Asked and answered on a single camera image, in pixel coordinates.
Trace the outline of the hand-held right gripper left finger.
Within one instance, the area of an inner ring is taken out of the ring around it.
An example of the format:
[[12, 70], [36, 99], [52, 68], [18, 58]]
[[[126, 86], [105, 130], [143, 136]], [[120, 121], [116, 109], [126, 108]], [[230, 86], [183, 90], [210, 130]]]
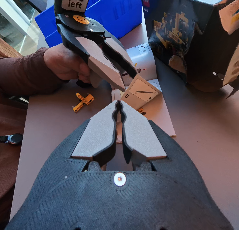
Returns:
[[116, 152], [116, 121], [119, 101], [115, 100], [88, 121], [71, 156], [107, 164]]

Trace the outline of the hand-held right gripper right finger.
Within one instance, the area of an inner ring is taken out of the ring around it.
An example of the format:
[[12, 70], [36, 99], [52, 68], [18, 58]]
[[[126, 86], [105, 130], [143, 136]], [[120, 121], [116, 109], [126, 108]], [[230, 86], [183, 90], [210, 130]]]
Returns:
[[119, 101], [122, 146], [126, 163], [140, 166], [145, 161], [166, 158], [167, 154], [149, 120], [124, 101]]

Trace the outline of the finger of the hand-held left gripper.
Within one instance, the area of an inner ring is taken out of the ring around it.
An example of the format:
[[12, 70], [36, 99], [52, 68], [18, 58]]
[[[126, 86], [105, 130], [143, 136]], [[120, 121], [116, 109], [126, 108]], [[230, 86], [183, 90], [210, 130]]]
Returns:
[[120, 75], [126, 72], [132, 79], [137, 75], [136, 68], [126, 50], [113, 38], [106, 37], [102, 47], [103, 53], [111, 61]]
[[104, 79], [115, 88], [125, 91], [125, 85], [119, 71], [104, 56], [102, 49], [94, 41], [85, 37], [76, 37], [76, 39], [90, 55], [88, 66], [91, 69], [90, 81], [92, 86], [97, 88]]

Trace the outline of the white instruction booklet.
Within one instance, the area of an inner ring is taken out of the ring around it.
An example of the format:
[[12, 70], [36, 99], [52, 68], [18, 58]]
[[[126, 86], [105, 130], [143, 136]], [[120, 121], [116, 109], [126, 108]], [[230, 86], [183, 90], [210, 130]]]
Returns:
[[169, 136], [175, 136], [175, 130], [162, 94], [162, 90], [157, 79], [156, 64], [154, 55], [148, 43], [143, 43], [138, 46], [126, 50], [136, 67], [137, 73], [141, 78], [148, 81], [149, 85], [154, 88], [144, 90], [142, 88], [134, 88], [134, 94], [137, 101], [133, 104], [128, 104], [141, 113], [148, 120], [152, 120]]

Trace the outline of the person's left forearm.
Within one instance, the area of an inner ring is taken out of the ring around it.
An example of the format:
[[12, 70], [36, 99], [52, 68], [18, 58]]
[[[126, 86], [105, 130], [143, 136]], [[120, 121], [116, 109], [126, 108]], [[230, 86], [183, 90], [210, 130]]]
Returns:
[[45, 64], [47, 48], [21, 58], [0, 59], [0, 92], [11, 96], [51, 94], [64, 83]]

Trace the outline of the yellow lego beam assembly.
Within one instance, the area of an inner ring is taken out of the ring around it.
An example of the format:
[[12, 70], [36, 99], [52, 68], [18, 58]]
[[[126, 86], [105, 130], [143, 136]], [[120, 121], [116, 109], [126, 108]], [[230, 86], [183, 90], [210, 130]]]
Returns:
[[81, 94], [76, 93], [76, 96], [79, 98], [79, 104], [73, 107], [74, 112], [78, 112], [83, 106], [89, 105], [94, 100], [94, 97], [91, 94], [83, 97]]

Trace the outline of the torn dark cardboard lego box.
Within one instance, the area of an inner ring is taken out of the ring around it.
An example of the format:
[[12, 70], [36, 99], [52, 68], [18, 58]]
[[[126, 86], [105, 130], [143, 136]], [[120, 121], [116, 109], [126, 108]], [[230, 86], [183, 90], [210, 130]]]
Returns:
[[154, 55], [185, 84], [239, 90], [239, 0], [142, 0]]

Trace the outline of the person's left hand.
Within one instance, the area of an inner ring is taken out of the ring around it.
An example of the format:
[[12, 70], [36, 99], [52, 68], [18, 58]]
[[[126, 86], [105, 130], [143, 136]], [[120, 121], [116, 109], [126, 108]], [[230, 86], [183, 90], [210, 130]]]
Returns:
[[91, 69], [78, 55], [62, 43], [47, 49], [43, 55], [46, 66], [61, 80], [79, 79], [90, 83]]

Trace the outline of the blue plastic bin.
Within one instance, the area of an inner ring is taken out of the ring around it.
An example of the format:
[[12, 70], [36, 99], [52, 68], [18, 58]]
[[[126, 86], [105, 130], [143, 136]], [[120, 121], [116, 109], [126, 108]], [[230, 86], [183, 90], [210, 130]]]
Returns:
[[[85, 14], [120, 39], [142, 23], [142, 1], [89, 0]], [[36, 16], [35, 21], [49, 47], [62, 43], [62, 38], [57, 31], [54, 5]]]

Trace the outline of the black railing bar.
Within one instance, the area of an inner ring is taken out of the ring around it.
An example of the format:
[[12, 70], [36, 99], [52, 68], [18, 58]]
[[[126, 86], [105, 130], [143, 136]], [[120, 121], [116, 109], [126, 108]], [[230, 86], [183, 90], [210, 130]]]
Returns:
[[44, 0], [25, 0], [39, 13], [43, 12], [47, 8], [47, 3]]

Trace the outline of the wooden ledge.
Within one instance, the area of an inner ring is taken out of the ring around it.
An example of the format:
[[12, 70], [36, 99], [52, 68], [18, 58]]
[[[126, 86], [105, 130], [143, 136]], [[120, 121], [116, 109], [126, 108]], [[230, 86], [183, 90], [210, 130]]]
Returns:
[[0, 57], [21, 58], [23, 55], [0, 38]]

